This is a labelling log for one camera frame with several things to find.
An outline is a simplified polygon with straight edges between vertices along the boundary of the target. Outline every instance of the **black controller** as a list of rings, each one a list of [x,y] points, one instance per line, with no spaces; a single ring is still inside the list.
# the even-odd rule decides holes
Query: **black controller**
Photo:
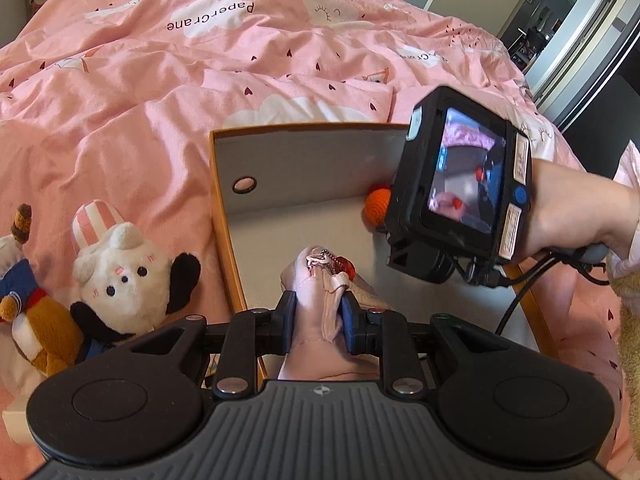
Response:
[[[295,308],[287,291],[227,324],[187,316],[44,381],[32,478],[611,478],[593,461],[614,416],[597,380],[446,314],[410,323],[347,292],[349,352],[379,357],[380,380],[258,390],[256,358],[287,354]]]

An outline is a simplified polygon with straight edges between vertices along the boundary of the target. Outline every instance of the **pink shoe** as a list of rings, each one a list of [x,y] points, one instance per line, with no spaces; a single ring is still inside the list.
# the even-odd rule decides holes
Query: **pink shoe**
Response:
[[[278,376],[293,381],[353,381],[377,379],[378,359],[347,352],[340,298],[351,290],[362,308],[388,308],[371,292],[350,282],[345,272],[334,271],[333,255],[322,247],[308,247],[280,275],[282,290],[298,297],[291,350]],[[356,276],[354,282],[366,282]]]

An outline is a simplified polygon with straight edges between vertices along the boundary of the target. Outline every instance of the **display screen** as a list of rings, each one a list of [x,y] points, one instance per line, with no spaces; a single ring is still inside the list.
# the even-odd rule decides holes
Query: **display screen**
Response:
[[[492,234],[500,207],[506,142],[449,108],[429,194],[429,210]]]

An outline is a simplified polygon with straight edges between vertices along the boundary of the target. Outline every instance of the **round pad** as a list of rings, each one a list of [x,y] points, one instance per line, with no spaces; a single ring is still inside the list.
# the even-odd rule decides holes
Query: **round pad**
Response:
[[[84,418],[110,422],[139,412],[146,404],[146,391],[131,381],[104,379],[80,388],[72,403]]]
[[[517,466],[594,459],[613,417],[598,381],[522,349],[468,354],[442,385],[438,410],[462,444]]]
[[[549,418],[569,403],[562,386],[540,377],[507,379],[495,387],[494,399],[505,412],[522,418]]]
[[[40,449],[63,462],[110,467],[181,444],[202,420],[202,395],[164,357],[116,348],[44,381],[27,406]]]

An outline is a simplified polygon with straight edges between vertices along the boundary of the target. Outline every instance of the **hand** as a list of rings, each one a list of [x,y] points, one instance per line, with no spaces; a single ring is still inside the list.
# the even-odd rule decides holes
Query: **hand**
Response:
[[[640,218],[640,193],[594,174],[533,160],[532,207],[515,260],[548,247],[604,243],[625,260]]]

